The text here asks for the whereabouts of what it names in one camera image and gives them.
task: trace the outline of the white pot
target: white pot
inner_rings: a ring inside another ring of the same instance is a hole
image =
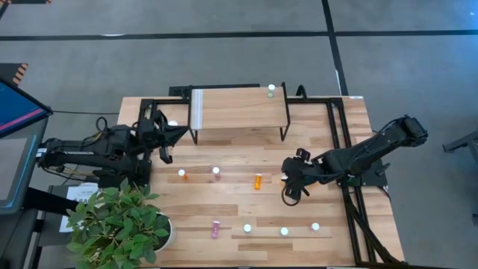
[[[162,246],[161,248],[155,250],[156,253],[162,251],[163,249],[165,249],[168,245],[171,244],[171,242],[173,242],[174,240],[174,236],[176,235],[175,231],[174,231],[174,227],[173,227],[173,223],[171,222],[171,219],[167,219],[167,221],[170,223],[170,227],[171,227],[171,231],[170,231],[170,236],[169,238],[167,239],[166,243],[164,244],[164,246]]]

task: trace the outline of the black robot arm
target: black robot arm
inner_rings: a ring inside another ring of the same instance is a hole
[[[401,146],[420,146],[428,134],[412,117],[404,116],[386,124],[373,137],[348,149],[332,149],[310,160],[310,153],[298,149],[296,157],[286,158],[282,172],[287,176],[283,194],[299,201],[305,186],[327,184],[348,176],[357,176],[371,164]]]
[[[105,127],[99,128],[99,122]],[[124,178],[144,185],[149,181],[152,150],[159,148],[161,160],[166,164],[173,162],[168,146],[175,146],[187,126],[170,126],[161,111],[151,118],[142,118],[132,127],[118,125],[108,127],[106,119],[96,121],[98,133],[83,140],[60,140],[50,138],[42,143],[37,151],[37,163],[47,172],[63,172],[65,164],[100,167],[94,170],[101,188],[117,186]]]

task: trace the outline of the wooden tabletop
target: wooden tabletop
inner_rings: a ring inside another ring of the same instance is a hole
[[[191,128],[286,126],[284,89],[276,87],[273,97],[267,92],[267,87],[195,89],[191,94]]]
[[[140,100],[123,99],[119,124],[136,122]],[[344,105],[353,143],[370,137],[364,100],[344,97]],[[159,108],[168,120],[187,124],[187,105]],[[294,207],[281,201],[283,160],[298,147],[313,156],[333,147],[325,105],[290,105],[290,113],[284,142],[271,128],[203,130],[199,145],[188,134],[178,142],[171,150],[172,164],[163,163],[154,152],[151,186],[161,197],[153,203],[171,218],[176,232],[174,242],[158,254],[156,266],[354,265],[344,202],[336,184],[309,186],[311,196]],[[215,166],[221,170],[220,180],[211,173]],[[187,180],[177,176],[180,168],[186,170]],[[259,191],[254,189],[256,173],[263,175]],[[388,198],[378,188],[362,189],[371,229],[393,256],[403,259]],[[215,240],[211,239],[214,220],[221,222]],[[320,224],[318,232],[309,231],[313,222]],[[249,234],[243,232],[245,224],[252,226]],[[282,227],[289,229],[288,236],[280,235]],[[363,235],[357,230],[366,260]]]

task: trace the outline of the white cap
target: white cap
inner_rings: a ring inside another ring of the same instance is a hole
[[[281,229],[281,235],[287,235],[289,233],[289,229],[282,227]]]
[[[319,223],[313,223],[311,225],[311,228],[314,230],[314,231],[318,231],[320,229],[320,225]]]
[[[244,225],[244,231],[245,232],[250,232],[252,227],[249,224]]]

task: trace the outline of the potted plant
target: potted plant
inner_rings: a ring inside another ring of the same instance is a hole
[[[131,189],[125,179],[120,188],[106,188],[68,211],[72,241],[67,247],[77,254],[78,268],[135,268],[144,258],[156,262],[155,251],[172,238],[172,225],[159,208],[145,204],[158,198],[150,187]]]

